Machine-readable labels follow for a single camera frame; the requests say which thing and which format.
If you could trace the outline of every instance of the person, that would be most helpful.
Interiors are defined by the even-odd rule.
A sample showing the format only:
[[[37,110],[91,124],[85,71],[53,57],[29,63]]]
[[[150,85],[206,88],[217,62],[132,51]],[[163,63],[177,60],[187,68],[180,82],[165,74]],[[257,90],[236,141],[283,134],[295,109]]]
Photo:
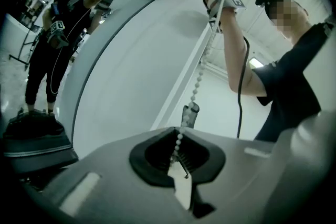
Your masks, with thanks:
[[[93,17],[90,15],[90,11],[101,0],[77,0],[69,6],[70,1],[54,0],[57,9],[62,12],[60,19],[65,26],[63,34],[69,43],[68,46],[57,48],[57,44],[47,42],[47,35],[52,24],[51,8],[43,14],[43,33],[31,57],[28,73],[26,103],[29,112],[34,111],[39,85],[47,74],[48,113],[53,113],[58,88],[67,69],[69,59],[74,52],[73,48],[76,45],[76,40],[84,28],[87,29],[87,33],[92,34],[99,25],[103,11],[97,10]]]
[[[251,69],[247,65],[241,93],[257,97],[264,106],[272,102],[255,139],[275,142],[283,130],[297,127],[302,120],[321,110],[303,71],[327,35],[325,24],[310,24],[308,12],[294,0],[267,0],[265,12],[270,23],[292,44],[292,49],[278,61],[261,68]],[[238,92],[246,47],[233,8],[223,8],[220,24],[229,86]]]

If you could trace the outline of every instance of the sleeve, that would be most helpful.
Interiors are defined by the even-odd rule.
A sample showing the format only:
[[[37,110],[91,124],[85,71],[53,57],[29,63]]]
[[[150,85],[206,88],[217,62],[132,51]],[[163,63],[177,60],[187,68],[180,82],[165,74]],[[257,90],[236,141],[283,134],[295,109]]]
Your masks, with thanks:
[[[257,97],[262,105],[267,105],[269,102],[273,101],[276,85],[278,84],[278,70],[279,67],[276,65],[276,62],[252,69],[262,81],[266,90],[266,97]]]

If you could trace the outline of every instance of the black pants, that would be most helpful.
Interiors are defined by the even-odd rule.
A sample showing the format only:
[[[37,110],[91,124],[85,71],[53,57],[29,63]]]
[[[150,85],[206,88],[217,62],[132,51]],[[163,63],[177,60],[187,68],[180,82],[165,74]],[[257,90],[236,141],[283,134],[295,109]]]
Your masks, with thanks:
[[[66,50],[54,49],[44,37],[40,37],[30,60],[26,103],[35,104],[36,95],[45,74],[47,74],[47,101],[54,103],[68,62],[69,57]]]

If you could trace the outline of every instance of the black t-shirt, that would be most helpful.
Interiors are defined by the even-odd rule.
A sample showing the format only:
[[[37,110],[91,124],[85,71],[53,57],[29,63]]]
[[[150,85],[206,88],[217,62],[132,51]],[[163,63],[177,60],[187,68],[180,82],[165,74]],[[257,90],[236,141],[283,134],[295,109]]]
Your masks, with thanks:
[[[84,7],[83,0],[75,2],[70,8],[68,7],[69,1],[71,0],[54,0],[54,3],[57,2],[57,7],[61,13],[61,15],[57,17],[57,20],[63,21],[65,27],[63,33],[69,41],[69,46],[63,47],[62,49],[67,52],[73,50],[74,42],[83,29],[88,29],[92,22],[90,9]]]
[[[273,101],[257,140],[275,142],[283,130],[297,127],[321,110],[303,71],[327,39],[323,26],[313,25],[280,60],[253,69],[267,93],[266,97],[258,97],[259,102],[267,105]]]

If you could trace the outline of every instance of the floor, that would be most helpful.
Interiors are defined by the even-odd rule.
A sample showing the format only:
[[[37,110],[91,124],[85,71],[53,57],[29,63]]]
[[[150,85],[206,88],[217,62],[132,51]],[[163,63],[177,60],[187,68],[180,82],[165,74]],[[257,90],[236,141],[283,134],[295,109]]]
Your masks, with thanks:
[[[27,59],[29,50],[24,51],[22,59]],[[28,70],[25,71],[23,63],[11,59],[9,60],[9,52],[0,49],[0,85],[1,85],[1,113],[4,122],[8,122],[14,118],[21,108],[24,108],[24,112],[27,111],[25,103],[25,90],[28,77]],[[71,65],[68,66],[66,73],[61,81],[58,95],[62,94],[67,74],[71,69]],[[47,110],[47,94],[46,94],[46,79],[45,76],[42,79],[40,88],[37,94],[35,108],[38,110]],[[55,104],[55,116],[57,118],[57,100]]]

